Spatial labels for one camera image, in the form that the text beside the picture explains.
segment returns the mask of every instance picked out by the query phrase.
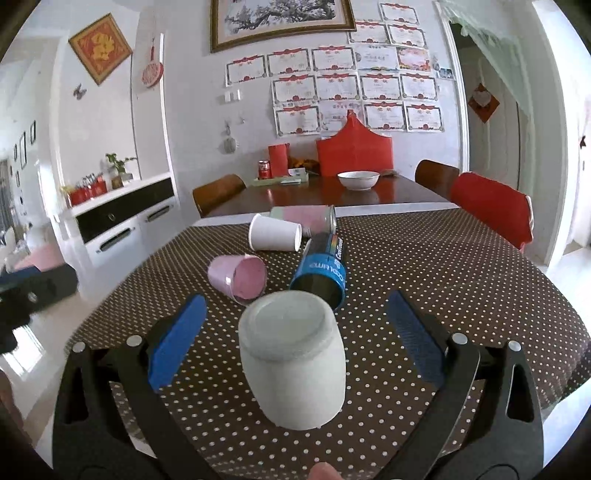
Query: paper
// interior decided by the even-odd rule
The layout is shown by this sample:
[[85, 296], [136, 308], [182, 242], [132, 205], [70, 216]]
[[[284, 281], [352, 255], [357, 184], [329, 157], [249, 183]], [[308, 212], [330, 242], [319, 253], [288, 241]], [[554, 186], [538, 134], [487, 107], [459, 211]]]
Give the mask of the paper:
[[437, 100], [435, 79], [420, 73], [401, 73], [402, 97], [406, 99]]
[[406, 130], [401, 102], [366, 103], [365, 124], [374, 130]]
[[385, 73], [361, 73], [361, 94], [363, 100], [400, 100], [398, 76]]
[[359, 70], [398, 70], [396, 47], [359, 45], [355, 47], [355, 60]]
[[273, 103], [293, 105], [294, 102], [315, 102], [318, 100], [316, 79], [313, 75], [292, 75], [273, 80]]
[[386, 25], [380, 22], [355, 22], [357, 32], [349, 32], [351, 43], [390, 43]]
[[394, 45], [427, 48], [425, 32], [418, 27], [392, 24], [388, 25], [388, 33]]
[[441, 110], [434, 105], [407, 105], [408, 131], [443, 132]]
[[427, 50], [419, 48], [396, 47], [398, 52], [398, 63], [400, 68], [406, 70], [419, 70], [420, 72], [431, 71], [431, 59]]
[[395, 22], [412, 23], [418, 25], [417, 12], [408, 5], [381, 3], [379, 9], [382, 11], [384, 20], [393, 20]]
[[319, 70], [354, 70], [355, 52], [351, 47], [312, 48], [314, 71]]
[[266, 76], [267, 67], [263, 55], [244, 57], [226, 65], [226, 86]]
[[316, 105], [275, 110], [277, 135], [314, 135], [320, 133], [320, 112]]
[[320, 127], [323, 132], [338, 132], [347, 123], [347, 111], [353, 110], [363, 122], [363, 106], [356, 101], [319, 102]]
[[332, 73], [316, 77], [320, 100], [359, 100], [359, 82], [356, 73]]
[[310, 53], [307, 48], [275, 51], [267, 55], [269, 77], [286, 73], [309, 72]]

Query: metal can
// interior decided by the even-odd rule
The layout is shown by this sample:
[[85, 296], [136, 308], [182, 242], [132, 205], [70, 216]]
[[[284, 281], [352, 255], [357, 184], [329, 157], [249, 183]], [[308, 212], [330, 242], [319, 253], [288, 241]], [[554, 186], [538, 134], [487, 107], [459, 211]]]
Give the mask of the metal can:
[[290, 290], [318, 295], [336, 310], [345, 299], [345, 256], [342, 238], [331, 233], [313, 236], [306, 244]]
[[271, 177], [271, 163], [268, 160], [259, 160], [259, 180], [268, 180]]

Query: table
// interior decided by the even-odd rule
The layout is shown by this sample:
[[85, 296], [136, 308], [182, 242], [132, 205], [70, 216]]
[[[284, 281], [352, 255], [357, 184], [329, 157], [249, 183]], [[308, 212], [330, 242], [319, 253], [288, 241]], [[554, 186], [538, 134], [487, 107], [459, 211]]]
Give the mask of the table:
[[381, 177], [366, 192], [352, 192], [337, 177], [310, 176], [309, 183], [248, 187], [207, 216], [268, 212], [288, 205], [384, 205], [389, 203], [447, 202], [437, 193], [403, 176]]
[[[420, 421], [436, 391], [418, 376], [387, 321], [385, 302], [397, 288], [476, 343], [519, 341], [544, 409], [590, 377], [591, 339], [580, 317], [529, 260], [467, 212], [341, 217], [337, 228], [349, 249], [346, 300], [336, 312], [347, 392], [342, 412], [319, 429], [288, 431], [261, 413], [239, 363], [243, 307], [207, 281], [214, 257], [248, 251], [247, 223], [181, 233], [101, 304], [70, 345], [83, 340], [104, 348], [144, 335], [189, 294], [202, 292], [206, 323], [161, 398], [214, 468], [269, 480], [303, 480], [321, 460], [345, 480], [372, 478]], [[258, 253], [268, 267], [267, 293], [287, 288], [301, 251]], [[475, 382], [448, 452], [461, 445], [481, 391]]]

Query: pink paper cup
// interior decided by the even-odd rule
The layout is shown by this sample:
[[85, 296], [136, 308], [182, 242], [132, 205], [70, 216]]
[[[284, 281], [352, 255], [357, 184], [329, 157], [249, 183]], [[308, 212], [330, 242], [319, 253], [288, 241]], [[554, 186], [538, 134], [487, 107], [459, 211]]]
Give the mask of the pink paper cup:
[[209, 283], [240, 305], [249, 305], [267, 286], [267, 267], [256, 255], [221, 255], [207, 269]]

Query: framed painting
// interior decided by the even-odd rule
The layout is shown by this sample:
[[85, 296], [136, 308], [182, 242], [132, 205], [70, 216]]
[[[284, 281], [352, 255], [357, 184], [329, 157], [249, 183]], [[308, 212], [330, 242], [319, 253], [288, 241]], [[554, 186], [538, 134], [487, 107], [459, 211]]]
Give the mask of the framed painting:
[[212, 0], [212, 53], [268, 38], [354, 31], [350, 0]]
[[111, 14], [74, 35], [70, 45], [97, 85], [131, 55], [131, 48]]

